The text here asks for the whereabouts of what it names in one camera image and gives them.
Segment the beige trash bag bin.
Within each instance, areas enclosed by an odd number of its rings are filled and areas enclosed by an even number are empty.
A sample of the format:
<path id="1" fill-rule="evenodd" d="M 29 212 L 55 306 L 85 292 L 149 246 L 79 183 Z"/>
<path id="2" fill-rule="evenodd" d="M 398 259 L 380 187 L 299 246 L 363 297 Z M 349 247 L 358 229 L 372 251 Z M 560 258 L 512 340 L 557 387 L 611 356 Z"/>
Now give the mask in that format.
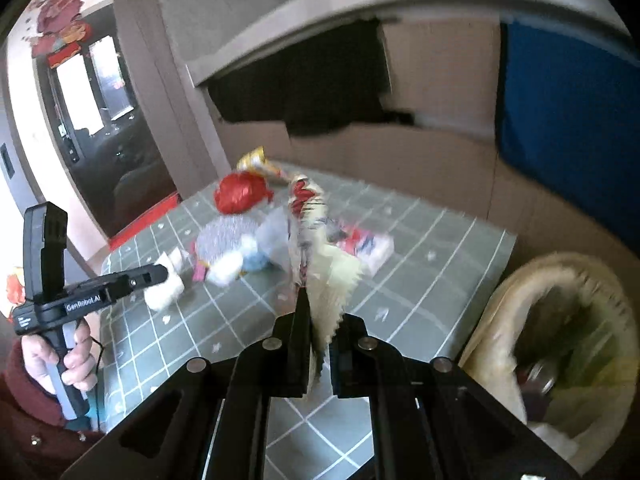
<path id="1" fill-rule="evenodd" d="M 518 372 L 560 361 L 546 396 L 521 392 Z M 492 293 L 460 366 L 520 422 L 586 474 L 623 430 L 636 395 L 639 336 L 623 285 L 601 260 L 552 252 Z"/>

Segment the round silver glitter pad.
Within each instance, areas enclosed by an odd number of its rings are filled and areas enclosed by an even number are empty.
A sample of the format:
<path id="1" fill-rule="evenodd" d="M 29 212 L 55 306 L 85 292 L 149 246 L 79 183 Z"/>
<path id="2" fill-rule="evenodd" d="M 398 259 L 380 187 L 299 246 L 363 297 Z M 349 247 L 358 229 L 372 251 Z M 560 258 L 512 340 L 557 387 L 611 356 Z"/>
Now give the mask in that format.
<path id="1" fill-rule="evenodd" d="M 220 256 L 241 246 L 243 235 L 253 235 L 258 222 L 242 214 L 218 216 L 198 233 L 195 239 L 195 255 L 198 261 L 210 266 Z"/>

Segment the red wall decoration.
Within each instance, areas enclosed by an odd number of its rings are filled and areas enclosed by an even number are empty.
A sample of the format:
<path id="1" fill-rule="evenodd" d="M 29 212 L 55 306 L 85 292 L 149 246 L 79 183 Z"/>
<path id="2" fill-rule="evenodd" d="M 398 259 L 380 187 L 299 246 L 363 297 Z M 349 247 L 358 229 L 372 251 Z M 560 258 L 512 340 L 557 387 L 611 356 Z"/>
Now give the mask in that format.
<path id="1" fill-rule="evenodd" d="M 32 58 L 45 58 L 54 70 L 81 52 L 91 36 L 91 26 L 82 18 L 85 0 L 37 0 L 36 34 L 27 40 Z"/>

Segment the black hanging cloth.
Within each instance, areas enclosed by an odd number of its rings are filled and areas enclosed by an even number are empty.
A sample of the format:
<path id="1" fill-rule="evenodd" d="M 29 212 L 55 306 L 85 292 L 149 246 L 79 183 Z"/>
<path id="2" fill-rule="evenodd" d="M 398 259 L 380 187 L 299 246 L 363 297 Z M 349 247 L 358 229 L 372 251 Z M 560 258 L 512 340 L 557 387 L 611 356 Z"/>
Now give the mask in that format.
<path id="1" fill-rule="evenodd" d="M 283 122 L 290 136 L 320 136 L 354 122 L 412 126 L 413 114 L 383 106 L 387 91 L 377 18 L 327 30 L 208 82 L 225 122 Z"/>

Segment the red doormat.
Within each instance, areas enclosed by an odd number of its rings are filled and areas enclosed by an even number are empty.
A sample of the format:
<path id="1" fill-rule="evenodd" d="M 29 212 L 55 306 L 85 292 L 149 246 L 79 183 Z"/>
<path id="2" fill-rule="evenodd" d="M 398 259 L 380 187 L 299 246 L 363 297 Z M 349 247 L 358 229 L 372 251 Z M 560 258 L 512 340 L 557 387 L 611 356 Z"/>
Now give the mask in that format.
<path id="1" fill-rule="evenodd" d="M 164 214 L 168 214 L 169 211 L 177 208 L 180 203 L 181 197 L 179 193 L 171 193 L 143 214 L 140 214 L 140 216 L 135 218 L 133 222 L 129 223 L 126 228 L 123 228 L 116 235 L 111 237 L 108 240 L 108 248 L 110 248 L 110 251 L 112 252 L 123 244 L 126 244 L 128 240 L 134 238 L 144 229 L 148 228 L 152 223 L 157 222 L 157 220 L 162 218 Z"/>

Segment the pink tissue packet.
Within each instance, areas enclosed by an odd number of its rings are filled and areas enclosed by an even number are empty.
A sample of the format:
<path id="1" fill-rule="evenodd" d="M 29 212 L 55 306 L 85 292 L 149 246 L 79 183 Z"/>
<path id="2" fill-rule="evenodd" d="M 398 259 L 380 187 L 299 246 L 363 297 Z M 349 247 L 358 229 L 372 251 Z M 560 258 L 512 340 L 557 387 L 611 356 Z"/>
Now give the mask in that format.
<path id="1" fill-rule="evenodd" d="M 393 255 L 395 244 L 390 234 L 369 231 L 359 226 L 340 224 L 333 243 L 355 256 L 371 278 Z"/>

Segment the cream red snack bag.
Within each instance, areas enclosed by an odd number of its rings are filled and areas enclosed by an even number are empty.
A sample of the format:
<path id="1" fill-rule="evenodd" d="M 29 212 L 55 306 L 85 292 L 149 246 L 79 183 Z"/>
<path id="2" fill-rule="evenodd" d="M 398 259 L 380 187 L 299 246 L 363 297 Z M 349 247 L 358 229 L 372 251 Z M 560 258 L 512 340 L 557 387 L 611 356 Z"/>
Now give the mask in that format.
<path id="1" fill-rule="evenodd" d="M 296 174 L 288 186 L 288 254 L 293 281 L 306 292 L 310 307 L 308 390 L 319 381 L 326 349 L 363 276 L 360 261 L 332 243 L 329 230 L 322 188 Z"/>

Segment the yellow snack wrapper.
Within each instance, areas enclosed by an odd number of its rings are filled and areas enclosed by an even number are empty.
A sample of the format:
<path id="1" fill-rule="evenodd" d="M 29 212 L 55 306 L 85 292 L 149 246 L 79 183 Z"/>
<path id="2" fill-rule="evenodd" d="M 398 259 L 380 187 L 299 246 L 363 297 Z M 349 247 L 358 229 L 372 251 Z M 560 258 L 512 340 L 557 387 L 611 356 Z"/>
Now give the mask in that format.
<path id="1" fill-rule="evenodd" d="M 258 174 L 258 176 L 264 178 L 278 179 L 286 182 L 291 180 L 290 175 L 284 169 L 270 162 L 262 146 L 258 146 L 258 148 L 243 155 L 236 164 L 236 169 Z"/>

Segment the dark red left sleeve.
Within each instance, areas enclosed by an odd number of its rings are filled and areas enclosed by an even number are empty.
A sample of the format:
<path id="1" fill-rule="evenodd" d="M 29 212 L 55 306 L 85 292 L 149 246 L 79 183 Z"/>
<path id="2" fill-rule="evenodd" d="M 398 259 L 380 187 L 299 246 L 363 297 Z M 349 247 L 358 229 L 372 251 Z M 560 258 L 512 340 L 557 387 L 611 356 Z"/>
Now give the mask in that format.
<path id="1" fill-rule="evenodd" d="M 104 437 L 66 427 L 58 400 L 27 374 L 14 342 L 1 373 L 1 477 L 58 479 Z"/>

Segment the pink toy brush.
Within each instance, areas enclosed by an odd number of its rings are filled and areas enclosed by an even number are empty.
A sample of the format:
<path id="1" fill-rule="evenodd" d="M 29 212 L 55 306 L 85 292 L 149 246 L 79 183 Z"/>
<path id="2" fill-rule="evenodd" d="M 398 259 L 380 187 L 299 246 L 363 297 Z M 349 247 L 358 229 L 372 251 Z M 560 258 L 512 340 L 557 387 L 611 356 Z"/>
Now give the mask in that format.
<path id="1" fill-rule="evenodd" d="M 194 283 L 205 282 L 208 272 L 208 263 L 203 261 L 198 255 L 198 246 L 196 246 L 195 240 L 191 243 L 190 255 L 193 259 L 192 281 L 194 281 Z"/>

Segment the red crushed can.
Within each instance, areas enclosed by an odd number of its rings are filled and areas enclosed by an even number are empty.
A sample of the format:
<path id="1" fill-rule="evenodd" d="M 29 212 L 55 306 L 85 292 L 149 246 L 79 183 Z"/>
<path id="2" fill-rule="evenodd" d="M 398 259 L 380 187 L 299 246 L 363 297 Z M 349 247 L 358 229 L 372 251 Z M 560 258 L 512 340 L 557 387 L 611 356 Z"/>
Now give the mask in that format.
<path id="1" fill-rule="evenodd" d="M 518 372 L 518 385 L 522 393 L 546 396 L 560 377 L 560 361 L 545 358 Z"/>

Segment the red foil wrapper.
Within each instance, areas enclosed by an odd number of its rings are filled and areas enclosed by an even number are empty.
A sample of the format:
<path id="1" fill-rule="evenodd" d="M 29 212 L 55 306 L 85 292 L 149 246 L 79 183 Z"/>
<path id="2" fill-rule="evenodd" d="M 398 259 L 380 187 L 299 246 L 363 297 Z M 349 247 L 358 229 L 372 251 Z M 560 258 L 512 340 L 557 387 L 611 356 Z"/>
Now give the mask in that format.
<path id="1" fill-rule="evenodd" d="M 264 177 L 249 171 L 228 174 L 214 192 L 214 202 L 221 214 L 244 214 L 263 200 L 271 203 L 273 192 Z"/>

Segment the blue cloth panel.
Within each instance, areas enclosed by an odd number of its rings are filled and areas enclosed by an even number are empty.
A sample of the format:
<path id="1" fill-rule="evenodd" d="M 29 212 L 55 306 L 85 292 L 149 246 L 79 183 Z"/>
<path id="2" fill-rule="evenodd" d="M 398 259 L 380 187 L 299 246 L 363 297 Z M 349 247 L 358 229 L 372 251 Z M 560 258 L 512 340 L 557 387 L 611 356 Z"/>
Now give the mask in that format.
<path id="1" fill-rule="evenodd" d="M 638 61 L 518 22 L 500 30 L 501 157 L 638 252 Z"/>

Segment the green checkered tablecloth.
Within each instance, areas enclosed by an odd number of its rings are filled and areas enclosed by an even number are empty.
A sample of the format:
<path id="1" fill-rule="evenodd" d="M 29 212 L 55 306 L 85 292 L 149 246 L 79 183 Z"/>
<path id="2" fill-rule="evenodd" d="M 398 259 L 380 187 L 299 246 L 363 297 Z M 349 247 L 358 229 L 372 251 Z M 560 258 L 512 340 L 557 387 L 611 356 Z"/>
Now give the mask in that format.
<path id="1" fill-rule="evenodd" d="M 170 375 L 229 361 L 269 386 L 265 475 L 345 479 L 373 455 L 363 393 L 331 391 L 337 332 L 358 347 L 429 361 L 455 356 L 515 238 L 387 188 L 305 168 L 239 216 L 198 192 L 111 253 L 105 275 L 156 269 L 100 313 L 98 424 L 112 430 Z"/>

